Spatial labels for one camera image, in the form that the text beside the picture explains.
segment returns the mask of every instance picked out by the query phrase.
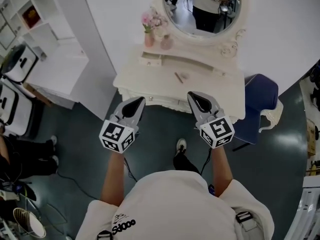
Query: oval mirror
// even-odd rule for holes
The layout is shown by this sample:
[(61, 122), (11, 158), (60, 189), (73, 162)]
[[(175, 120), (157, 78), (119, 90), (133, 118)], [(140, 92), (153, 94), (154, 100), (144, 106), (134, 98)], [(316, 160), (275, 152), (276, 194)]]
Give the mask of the oval mirror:
[(168, 17), (187, 34), (213, 37), (232, 26), (241, 0), (163, 0)]

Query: small bottle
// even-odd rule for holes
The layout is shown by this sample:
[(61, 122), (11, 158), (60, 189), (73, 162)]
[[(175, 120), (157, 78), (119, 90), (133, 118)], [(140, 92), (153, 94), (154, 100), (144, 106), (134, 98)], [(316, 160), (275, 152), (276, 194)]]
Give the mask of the small bottle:
[(166, 34), (160, 43), (160, 47), (163, 50), (169, 50), (172, 48), (173, 45), (174, 45), (174, 40), (170, 38), (169, 34)]

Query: fiducial marker cube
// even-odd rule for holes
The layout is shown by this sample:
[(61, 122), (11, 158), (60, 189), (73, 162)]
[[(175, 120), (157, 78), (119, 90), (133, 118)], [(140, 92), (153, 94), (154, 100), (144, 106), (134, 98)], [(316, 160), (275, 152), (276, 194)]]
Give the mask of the fiducial marker cube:
[(235, 129), (227, 115), (200, 125), (199, 130), (201, 137), (213, 149), (229, 143), (235, 134)]
[(99, 139), (104, 148), (122, 154), (135, 141), (135, 133), (131, 127), (104, 120)]

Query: vanity table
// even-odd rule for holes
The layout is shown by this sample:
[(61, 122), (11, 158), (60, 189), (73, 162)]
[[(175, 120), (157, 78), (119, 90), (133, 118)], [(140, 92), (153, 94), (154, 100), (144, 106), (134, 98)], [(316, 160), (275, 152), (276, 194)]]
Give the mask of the vanity table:
[(227, 29), (211, 35), (180, 30), (180, 24), (171, 19), (164, 0), (154, 0), (153, 6), (166, 18), (166, 31), (173, 39), (173, 46), (161, 49), (158, 41), (161, 36), (156, 36), (152, 47), (144, 44), (133, 47), (126, 65), (113, 82), (122, 99), (143, 96), (146, 105), (191, 113), (187, 93), (198, 91), (214, 97), (233, 123), (244, 119), (245, 81), (237, 66), (237, 51), (246, 31), (248, 0), (241, 0), (238, 14)]

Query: foot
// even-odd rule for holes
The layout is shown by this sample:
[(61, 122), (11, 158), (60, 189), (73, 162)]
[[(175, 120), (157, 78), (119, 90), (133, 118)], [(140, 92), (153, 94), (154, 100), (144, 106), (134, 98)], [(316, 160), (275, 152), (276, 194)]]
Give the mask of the foot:
[(178, 154), (185, 154), (187, 150), (187, 142), (184, 138), (181, 138), (178, 140), (178, 142), (176, 143), (176, 154), (175, 155), (178, 155)]
[(173, 5), (173, 4), (170, 4), (170, 10), (173, 11), (173, 10), (175, 10), (175, 9), (177, 9), (177, 6), (176, 6), (176, 5)]
[(53, 155), (52, 159), (55, 161), (56, 167), (59, 167), (59, 158), (56, 155)]
[(57, 136), (52, 135), (51, 138), (50, 138), (50, 140), (52, 141), (52, 144), (53, 144), (53, 151), (56, 151), (56, 145), (57, 145), (57, 143), (58, 143), (58, 138), (57, 138)]

